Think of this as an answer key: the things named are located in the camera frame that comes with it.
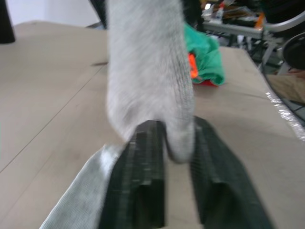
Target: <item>plywood surface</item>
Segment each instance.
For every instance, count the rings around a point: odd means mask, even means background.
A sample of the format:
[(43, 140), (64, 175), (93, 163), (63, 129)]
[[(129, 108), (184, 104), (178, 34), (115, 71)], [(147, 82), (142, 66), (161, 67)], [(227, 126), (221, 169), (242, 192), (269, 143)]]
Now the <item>plywood surface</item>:
[[(106, 32), (36, 22), (16, 34), (0, 46), (0, 228), (35, 229), (88, 158), (122, 142), (105, 114), (107, 67), (91, 66), (107, 60)], [(278, 228), (302, 228), (304, 146), (245, 52), (222, 54), (227, 82), (195, 86), (196, 115), (246, 165)], [(199, 228), (188, 166), (167, 166), (170, 228)]]

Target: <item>green cloth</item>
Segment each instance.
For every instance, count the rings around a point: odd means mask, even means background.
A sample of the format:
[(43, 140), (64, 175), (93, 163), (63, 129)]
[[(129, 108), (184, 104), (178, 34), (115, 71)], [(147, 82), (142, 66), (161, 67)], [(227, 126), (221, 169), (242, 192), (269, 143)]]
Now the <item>green cloth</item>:
[(210, 80), (215, 85), (222, 85), (224, 68), (218, 42), (186, 23), (184, 33), (187, 51), (195, 55), (198, 68), (198, 77), (193, 79), (193, 83)]

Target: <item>red object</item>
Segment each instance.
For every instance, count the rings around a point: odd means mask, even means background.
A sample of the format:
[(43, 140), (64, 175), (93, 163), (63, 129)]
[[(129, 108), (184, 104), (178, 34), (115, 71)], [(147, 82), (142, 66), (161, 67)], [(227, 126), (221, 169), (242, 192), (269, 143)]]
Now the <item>red object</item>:
[(211, 87), (218, 87), (217, 85), (213, 84), (211, 81), (209, 80), (205, 80), (202, 83), (200, 83), (201, 85), (206, 85), (206, 86), (211, 86)]
[(220, 3), (219, 8), (223, 8), (224, 9), (224, 1), (222, 3)]

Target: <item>black object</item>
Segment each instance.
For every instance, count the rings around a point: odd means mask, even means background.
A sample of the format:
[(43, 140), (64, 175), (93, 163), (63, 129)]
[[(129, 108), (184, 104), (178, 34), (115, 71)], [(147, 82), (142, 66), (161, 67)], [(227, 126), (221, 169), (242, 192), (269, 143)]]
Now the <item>black object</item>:
[(184, 20), (198, 31), (203, 31), (201, 3), (199, 0), (182, 0)]
[(264, 208), (231, 150), (203, 119), (196, 118), (191, 177), (205, 229), (272, 229)]
[(8, 44), (15, 41), (6, 1), (0, 0), (0, 44)]
[[(190, 170), (204, 228), (273, 229), (242, 164), (205, 120), (195, 121)], [(165, 226), (165, 139), (161, 122), (147, 121), (137, 128), (112, 171), (99, 229)]]
[(254, 28), (255, 21), (244, 21), (238, 18), (223, 19), (223, 24), (240, 25), (244, 27)]
[(164, 227), (164, 133), (160, 122), (138, 126), (113, 168), (99, 229)]
[(104, 29), (107, 29), (106, 0), (90, 0), (90, 2), (99, 16)]
[(259, 9), (259, 0), (236, 0), (235, 5), (246, 6), (252, 11)]
[(287, 41), (283, 47), (283, 58), (290, 67), (305, 70), (305, 33)]

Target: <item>black table leg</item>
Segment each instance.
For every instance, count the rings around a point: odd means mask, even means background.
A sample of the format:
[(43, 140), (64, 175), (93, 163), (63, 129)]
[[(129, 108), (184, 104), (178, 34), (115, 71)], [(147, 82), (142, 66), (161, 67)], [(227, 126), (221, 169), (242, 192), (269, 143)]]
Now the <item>black table leg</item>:
[(6, 1), (0, 0), (0, 44), (8, 44), (15, 41)]

